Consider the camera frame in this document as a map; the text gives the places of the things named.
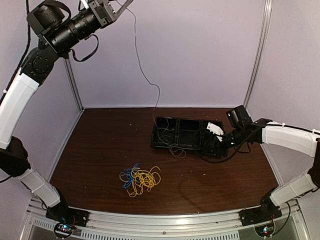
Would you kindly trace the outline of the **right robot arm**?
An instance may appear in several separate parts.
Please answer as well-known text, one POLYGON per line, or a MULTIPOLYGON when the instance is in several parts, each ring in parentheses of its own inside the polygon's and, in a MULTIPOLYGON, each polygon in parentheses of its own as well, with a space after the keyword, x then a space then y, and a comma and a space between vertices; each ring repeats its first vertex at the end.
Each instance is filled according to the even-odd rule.
POLYGON ((258 219, 268 220, 292 200, 301 199, 302 207, 310 210, 307 204, 316 199, 307 195, 320 192, 320 131, 269 118, 253 120, 243 105, 229 109, 226 120, 230 130, 221 130, 211 122, 199 126, 197 134, 205 137, 205 143, 195 154, 210 164, 229 163, 243 148, 258 144, 278 184, 260 200, 258 219))

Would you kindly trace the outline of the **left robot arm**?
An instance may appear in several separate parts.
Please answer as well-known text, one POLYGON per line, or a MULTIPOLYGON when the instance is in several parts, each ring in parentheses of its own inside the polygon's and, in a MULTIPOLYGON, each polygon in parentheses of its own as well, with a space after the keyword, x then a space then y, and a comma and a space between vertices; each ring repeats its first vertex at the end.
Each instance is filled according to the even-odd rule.
POLYGON ((65 16, 70 9, 57 0, 45 0, 27 14, 27 22, 39 39, 20 64, 18 72, 0 103, 0 168, 19 179, 38 196, 61 222, 72 218, 62 194, 48 183, 28 162, 28 154, 13 131, 28 102, 44 83, 55 62, 67 59, 81 40, 92 37, 98 29, 113 24, 132 3, 127 0, 114 10, 109 0, 84 0, 75 17, 65 16))

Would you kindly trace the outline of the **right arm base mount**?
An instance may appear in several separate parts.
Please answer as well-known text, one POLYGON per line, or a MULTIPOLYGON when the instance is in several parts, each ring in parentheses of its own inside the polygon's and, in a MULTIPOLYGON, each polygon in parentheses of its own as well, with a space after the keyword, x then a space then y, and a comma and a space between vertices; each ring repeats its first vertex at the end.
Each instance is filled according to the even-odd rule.
POLYGON ((279 207, 267 203, 262 203, 261 206, 250 209, 242 209, 239 212, 239 218, 243 227, 268 222, 281 216, 282 212, 279 207))

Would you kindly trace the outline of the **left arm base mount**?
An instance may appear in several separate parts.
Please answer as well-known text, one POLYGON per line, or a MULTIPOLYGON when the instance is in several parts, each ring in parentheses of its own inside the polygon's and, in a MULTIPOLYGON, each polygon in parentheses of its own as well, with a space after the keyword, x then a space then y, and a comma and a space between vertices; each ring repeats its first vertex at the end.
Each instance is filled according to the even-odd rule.
POLYGON ((56 205, 47 208, 45 217, 72 226, 86 227, 89 212, 65 205, 56 205))

